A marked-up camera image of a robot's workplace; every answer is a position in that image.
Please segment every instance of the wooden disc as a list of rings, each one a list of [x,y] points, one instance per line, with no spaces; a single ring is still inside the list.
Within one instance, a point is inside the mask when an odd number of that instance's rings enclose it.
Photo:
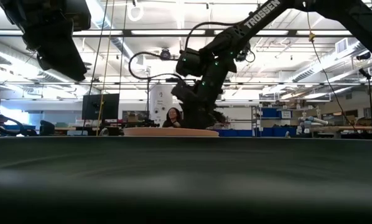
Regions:
[[[193,136],[218,137],[216,131],[185,128],[125,128],[125,136]]]

